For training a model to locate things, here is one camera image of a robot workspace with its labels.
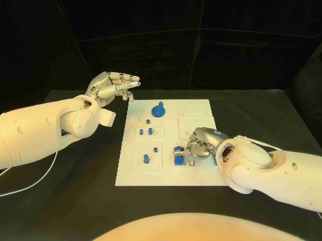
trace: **black tablecloth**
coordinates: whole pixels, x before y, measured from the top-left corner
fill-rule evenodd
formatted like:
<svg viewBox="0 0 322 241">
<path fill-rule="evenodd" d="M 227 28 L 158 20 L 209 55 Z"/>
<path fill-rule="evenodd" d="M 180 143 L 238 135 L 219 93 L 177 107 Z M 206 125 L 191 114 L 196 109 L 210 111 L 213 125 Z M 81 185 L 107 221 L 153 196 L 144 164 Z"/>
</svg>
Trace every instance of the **black tablecloth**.
<svg viewBox="0 0 322 241">
<path fill-rule="evenodd" d="M 52 91 L 46 102 L 83 91 Z M 285 150 L 322 155 L 322 150 L 282 90 L 134 91 L 135 99 L 209 99 L 217 129 Z M 243 195 L 229 187 L 115 187 L 127 101 L 111 128 L 59 152 L 53 169 L 27 191 L 0 198 L 0 239 L 88 240 L 144 217 L 203 212 L 239 217 L 294 234 L 322 240 L 315 212 L 275 201 L 259 191 Z M 0 178 L 0 194 L 37 181 L 53 160 L 14 167 Z"/>
</svg>

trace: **robotic hand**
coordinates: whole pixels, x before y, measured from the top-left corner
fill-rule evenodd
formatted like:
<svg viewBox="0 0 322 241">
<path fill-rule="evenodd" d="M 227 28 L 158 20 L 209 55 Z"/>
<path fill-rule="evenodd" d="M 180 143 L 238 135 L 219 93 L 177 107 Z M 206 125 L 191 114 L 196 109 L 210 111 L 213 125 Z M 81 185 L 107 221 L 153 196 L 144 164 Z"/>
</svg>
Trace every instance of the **robotic hand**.
<svg viewBox="0 0 322 241">
<path fill-rule="evenodd" d="M 261 146 L 275 151 L 268 153 Z M 219 174 L 238 192 L 249 194 L 256 189 L 275 200 L 322 212 L 322 157 L 196 128 L 187 149 L 174 151 L 174 155 L 206 159 L 210 154 L 216 155 Z"/>
<path fill-rule="evenodd" d="M 115 113 L 102 109 L 122 96 L 134 101 L 130 88 L 140 77 L 115 72 L 101 73 L 85 95 L 40 104 L 0 115 L 0 169 L 35 162 L 89 137 L 98 125 L 112 126 Z"/>
</svg>

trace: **table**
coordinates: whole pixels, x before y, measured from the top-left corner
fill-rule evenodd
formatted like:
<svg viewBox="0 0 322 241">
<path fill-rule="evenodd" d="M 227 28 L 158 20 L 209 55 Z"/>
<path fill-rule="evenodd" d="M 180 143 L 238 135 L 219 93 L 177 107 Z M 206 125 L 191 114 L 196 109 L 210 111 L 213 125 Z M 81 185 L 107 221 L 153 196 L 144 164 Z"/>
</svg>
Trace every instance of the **table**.
<svg viewBox="0 0 322 241">
<path fill-rule="evenodd" d="M 50 91 L 46 102 L 83 94 Z M 217 129 L 248 136 L 285 150 L 322 155 L 322 150 L 282 90 L 134 91 L 135 99 L 209 99 Z M 275 201 L 259 191 L 243 195 L 229 187 L 115 187 L 127 101 L 107 107 L 117 112 L 111 128 L 59 152 L 53 169 L 27 191 L 0 198 L 0 239 L 89 240 L 144 217 L 214 213 L 265 224 L 305 240 L 322 240 L 315 212 Z M 14 167 L 0 177 L 0 194 L 33 184 L 53 155 Z"/>
</svg>

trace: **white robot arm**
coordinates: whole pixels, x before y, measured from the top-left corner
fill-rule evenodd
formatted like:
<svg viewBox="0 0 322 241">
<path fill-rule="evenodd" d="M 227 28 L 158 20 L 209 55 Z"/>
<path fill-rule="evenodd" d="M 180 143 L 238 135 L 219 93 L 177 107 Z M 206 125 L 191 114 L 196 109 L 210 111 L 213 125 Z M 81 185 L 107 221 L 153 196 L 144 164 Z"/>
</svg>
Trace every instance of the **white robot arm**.
<svg viewBox="0 0 322 241">
<path fill-rule="evenodd" d="M 0 115 L 0 169 L 35 162 L 89 137 L 98 125 L 112 126 L 115 113 L 102 109 L 117 95 L 134 101 L 140 77 L 104 72 L 85 95 Z"/>
<path fill-rule="evenodd" d="M 274 146 L 238 136 L 229 138 L 210 128 L 196 128 L 187 148 L 176 156 L 206 159 L 213 154 L 219 174 L 240 193 L 253 189 L 275 200 L 308 210 L 322 212 L 322 157 L 284 151 L 266 152 L 261 146 Z"/>
</svg>

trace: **white platform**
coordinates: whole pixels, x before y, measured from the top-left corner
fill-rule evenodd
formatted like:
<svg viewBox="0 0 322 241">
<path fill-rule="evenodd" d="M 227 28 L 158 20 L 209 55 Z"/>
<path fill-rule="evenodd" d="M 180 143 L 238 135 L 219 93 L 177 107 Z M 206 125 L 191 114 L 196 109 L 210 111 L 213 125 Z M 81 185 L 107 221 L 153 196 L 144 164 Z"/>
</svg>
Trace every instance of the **white platform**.
<svg viewBox="0 0 322 241">
<path fill-rule="evenodd" d="M 151 109 L 160 101 L 164 103 L 166 115 L 157 118 L 151 115 Z M 216 129 L 207 99 L 130 102 L 117 186 L 227 186 L 217 173 L 213 156 L 206 160 L 196 159 L 194 166 L 189 165 L 187 158 L 186 165 L 174 164 L 174 147 L 187 145 L 197 127 Z M 148 128 L 153 128 L 153 135 L 148 134 Z M 145 154 L 150 157 L 148 164 L 144 163 Z"/>
</svg>

